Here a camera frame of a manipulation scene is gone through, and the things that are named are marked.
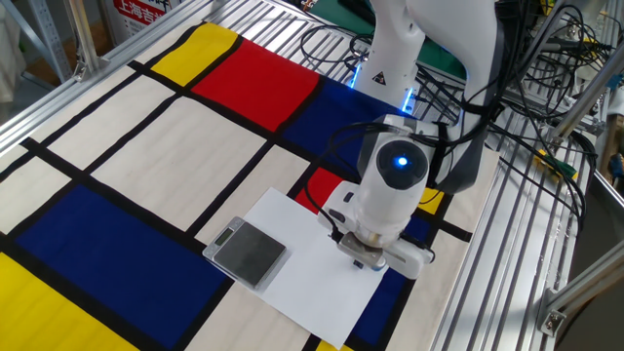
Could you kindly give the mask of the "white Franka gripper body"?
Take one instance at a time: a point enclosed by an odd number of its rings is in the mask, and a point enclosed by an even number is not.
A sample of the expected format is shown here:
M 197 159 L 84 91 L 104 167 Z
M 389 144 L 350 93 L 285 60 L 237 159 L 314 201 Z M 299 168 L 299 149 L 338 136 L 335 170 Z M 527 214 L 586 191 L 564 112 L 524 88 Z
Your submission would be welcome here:
M 358 185 L 342 181 L 322 207 L 319 222 L 330 230 L 340 251 L 364 263 L 373 271 L 390 267 L 415 280 L 421 270 L 435 260 L 435 253 L 404 229 L 391 235 L 368 231 L 356 218 Z

